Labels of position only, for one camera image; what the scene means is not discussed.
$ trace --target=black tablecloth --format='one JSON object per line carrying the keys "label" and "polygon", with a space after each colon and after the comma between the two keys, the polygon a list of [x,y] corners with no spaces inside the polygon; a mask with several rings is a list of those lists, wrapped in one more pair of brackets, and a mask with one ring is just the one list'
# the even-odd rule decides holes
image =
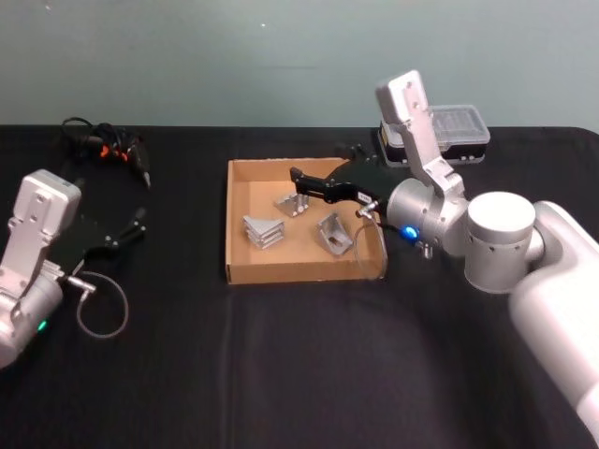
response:
{"label": "black tablecloth", "polygon": [[[592,447],[505,297],[474,291],[458,261],[424,261],[387,237],[384,282],[226,285],[226,161],[333,155],[338,142],[367,144],[367,129],[139,130],[149,196],[121,167],[80,170],[81,213],[114,229],[136,206],[150,210],[147,239],[110,268],[129,295],[129,326],[91,340],[67,297],[0,372],[2,447]],[[0,127],[1,220],[22,176],[56,169],[56,135]],[[485,162],[459,168],[469,197],[552,200],[599,238],[598,136],[491,135]],[[114,319],[104,312],[92,316],[101,326]]]}

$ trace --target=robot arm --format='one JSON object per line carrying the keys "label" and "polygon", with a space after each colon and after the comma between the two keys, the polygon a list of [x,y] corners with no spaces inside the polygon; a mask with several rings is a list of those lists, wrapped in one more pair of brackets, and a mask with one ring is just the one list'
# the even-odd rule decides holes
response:
{"label": "robot arm", "polygon": [[85,296],[95,290],[46,260],[50,245],[73,220],[80,197],[77,186],[46,170],[22,180],[0,263],[0,369],[18,357],[60,304],[61,280],[81,288]]}
{"label": "robot arm", "polygon": [[415,179],[387,203],[391,225],[464,256],[470,284],[511,293],[522,338],[599,444],[599,245],[561,207],[507,192],[468,203],[438,149],[422,81],[409,72],[377,89],[383,116],[402,134]]}

